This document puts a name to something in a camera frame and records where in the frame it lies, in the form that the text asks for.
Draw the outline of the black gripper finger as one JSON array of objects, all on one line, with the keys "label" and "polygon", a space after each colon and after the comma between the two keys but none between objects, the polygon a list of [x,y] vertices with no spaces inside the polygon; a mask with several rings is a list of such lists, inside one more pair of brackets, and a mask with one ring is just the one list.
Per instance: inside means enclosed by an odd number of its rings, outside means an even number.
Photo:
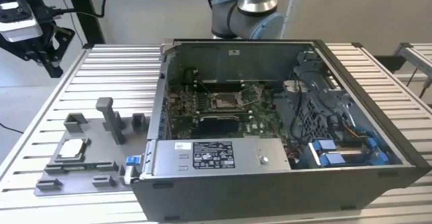
[{"label": "black gripper finger", "polygon": [[45,69],[50,78],[60,78],[64,73],[60,67],[60,62],[74,35],[76,32],[72,29],[58,26],[53,27],[53,36],[46,51],[48,62],[45,64]]},{"label": "black gripper finger", "polygon": [[1,37],[1,49],[24,61],[33,60],[37,64],[45,63],[42,39],[40,37],[10,42]]}]

